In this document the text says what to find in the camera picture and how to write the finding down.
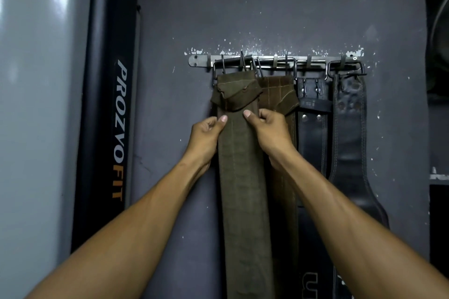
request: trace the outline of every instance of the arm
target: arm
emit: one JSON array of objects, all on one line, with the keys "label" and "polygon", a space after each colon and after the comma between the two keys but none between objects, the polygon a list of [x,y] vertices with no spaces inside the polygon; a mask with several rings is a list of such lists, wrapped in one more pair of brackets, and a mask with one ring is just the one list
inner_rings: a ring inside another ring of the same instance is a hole
[{"label": "arm", "polygon": [[261,148],[291,180],[355,298],[449,298],[449,281],[354,205],[296,151],[283,115],[246,110]]},{"label": "arm", "polygon": [[138,298],[162,256],[179,210],[209,168],[227,117],[192,127],[184,156],[136,204],[92,236],[28,299]]}]

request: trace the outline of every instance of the hand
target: hand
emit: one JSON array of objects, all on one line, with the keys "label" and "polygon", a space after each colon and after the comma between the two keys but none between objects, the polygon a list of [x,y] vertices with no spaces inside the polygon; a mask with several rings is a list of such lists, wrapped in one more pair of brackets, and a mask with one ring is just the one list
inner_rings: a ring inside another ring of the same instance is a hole
[{"label": "hand", "polygon": [[217,151],[218,135],[225,127],[227,120],[226,115],[221,116],[219,120],[214,116],[192,126],[182,161],[192,163],[199,168],[194,182],[209,169],[210,160]]},{"label": "hand", "polygon": [[260,118],[250,110],[245,110],[243,115],[254,127],[259,144],[270,158],[271,165],[280,170],[279,159],[282,155],[290,151],[296,152],[284,115],[267,109],[259,109]]}]

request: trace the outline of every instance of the forearm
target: forearm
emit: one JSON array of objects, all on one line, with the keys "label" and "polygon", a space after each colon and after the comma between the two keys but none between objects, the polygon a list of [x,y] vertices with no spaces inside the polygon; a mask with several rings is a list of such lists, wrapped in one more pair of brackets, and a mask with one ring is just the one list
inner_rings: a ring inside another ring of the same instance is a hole
[{"label": "forearm", "polygon": [[200,166],[181,161],[101,229],[28,298],[138,298],[160,260]]},{"label": "forearm", "polygon": [[278,159],[356,298],[447,298],[447,280],[296,151]]}]

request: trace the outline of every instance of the weightlifting belt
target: weightlifting belt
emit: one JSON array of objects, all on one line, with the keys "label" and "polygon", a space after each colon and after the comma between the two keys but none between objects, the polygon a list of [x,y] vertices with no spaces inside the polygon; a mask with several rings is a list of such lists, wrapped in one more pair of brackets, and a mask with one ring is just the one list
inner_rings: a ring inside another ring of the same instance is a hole
[{"label": "weightlifting belt", "polygon": [[[332,102],[328,99],[328,86],[324,79],[299,79],[298,97],[301,103],[300,112],[298,112],[300,141],[298,151],[312,166],[326,176],[327,124],[329,113],[332,111]],[[301,204],[298,208],[298,221],[302,283],[300,298],[331,298],[334,264],[315,224]]]},{"label": "weightlifting belt", "polygon": [[[258,78],[263,92],[259,108],[276,110],[285,115],[291,140],[296,146],[296,116],[298,106],[293,77]],[[296,194],[282,174],[265,159],[268,211],[271,227],[274,288],[276,298],[297,298],[298,283],[298,217]]]},{"label": "weightlifting belt", "polygon": [[[333,81],[334,120],[332,166],[329,181],[351,201],[385,227],[388,217],[366,176],[366,86],[360,76]],[[334,299],[352,299],[343,279],[334,271]]]},{"label": "weightlifting belt", "polygon": [[254,71],[219,75],[211,101],[228,122],[218,138],[228,299],[273,299],[273,265],[264,160],[254,129],[262,89]]}]

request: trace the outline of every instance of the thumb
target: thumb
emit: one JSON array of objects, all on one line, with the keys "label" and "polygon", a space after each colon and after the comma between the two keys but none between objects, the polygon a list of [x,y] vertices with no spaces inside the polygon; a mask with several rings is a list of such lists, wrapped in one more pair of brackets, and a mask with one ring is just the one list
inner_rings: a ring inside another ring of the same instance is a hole
[{"label": "thumb", "polygon": [[243,115],[246,118],[246,120],[255,128],[257,128],[262,123],[261,119],[259,117],[257,117],[256,115],[254,115],[254,113],[251,112],[250,110],[245,110],[243,112]]},{"label": "thumb", "polygon": [[225,127],[227,121],[228,121],[228,117],[226,115],[221,116],[218,119],[218,121],[215,123],[214,127],[211,129],[211,132],[213,132],[215,135],[218,136],[218,134]]}]

